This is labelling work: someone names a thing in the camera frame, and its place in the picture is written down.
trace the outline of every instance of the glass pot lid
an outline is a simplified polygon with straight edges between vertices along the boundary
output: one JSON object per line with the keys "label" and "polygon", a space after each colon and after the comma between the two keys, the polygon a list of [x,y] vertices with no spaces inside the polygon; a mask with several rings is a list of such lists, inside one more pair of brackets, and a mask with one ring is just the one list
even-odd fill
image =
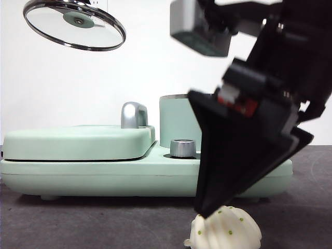
{"label": "glass pot lid", "polygon": [[39,35],[72,48],[109,51],[126,40],[122,24],[90,1],[32,0],[24,6],[28,25]]}

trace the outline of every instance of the white wall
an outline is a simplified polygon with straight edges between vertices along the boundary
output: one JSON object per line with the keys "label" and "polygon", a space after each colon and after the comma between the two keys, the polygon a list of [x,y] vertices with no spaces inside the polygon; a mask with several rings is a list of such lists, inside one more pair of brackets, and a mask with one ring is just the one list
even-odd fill
{"label": "white wall", "polygon": [[[22,16],[25,2],[1,1],[2,142],[16,129],[120,124],[126,101],[145,104],[158,132],[160,96],[213,92],[234,55],[245,59],[255,42],[240,34],[228,58],[204,57],[169,36],[171,0],[109,0],[127,41],[114,51],[86,52],[32,31]],[[328,108],[303,127],[316,135],[315,144],[332,144],[331,122]]]}

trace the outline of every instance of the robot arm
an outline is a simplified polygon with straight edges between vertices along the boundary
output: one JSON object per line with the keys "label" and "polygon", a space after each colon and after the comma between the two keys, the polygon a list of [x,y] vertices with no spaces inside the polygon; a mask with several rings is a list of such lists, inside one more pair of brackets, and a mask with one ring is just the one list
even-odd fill
{"label": "robot arm", "polygon": [[204,217],[312,141],[297,125],[319,117],[332,92],[331,9],[329,0],[172,3],[171,35],[204,55],[227,56],[238,31],[258,36],[212,98],[188,94],[202,129],[195,209]]}

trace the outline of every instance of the red component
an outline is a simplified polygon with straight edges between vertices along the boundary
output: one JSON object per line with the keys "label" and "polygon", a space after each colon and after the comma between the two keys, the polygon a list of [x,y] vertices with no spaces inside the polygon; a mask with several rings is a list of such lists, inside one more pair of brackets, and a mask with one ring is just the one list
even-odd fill
{"label": "red component", "polygon": [[258,102],[250,98],[241,98],[241,102],[235,102],[234,104],[232,104],[226,102],[223,98],[218,97],[218,102],[241,113],[247,118],[251,118],[258,107]]}

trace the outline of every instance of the white dumpling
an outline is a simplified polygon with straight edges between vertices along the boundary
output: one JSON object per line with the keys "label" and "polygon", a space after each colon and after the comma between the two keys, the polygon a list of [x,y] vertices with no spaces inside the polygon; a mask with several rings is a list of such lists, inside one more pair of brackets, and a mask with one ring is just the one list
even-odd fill
{"label": "white dumpling", "polygon": [[260,229],[246,211],[222,206],[207,219],[196,216],[184,245],[192,249],[259,249],[260,240]]}

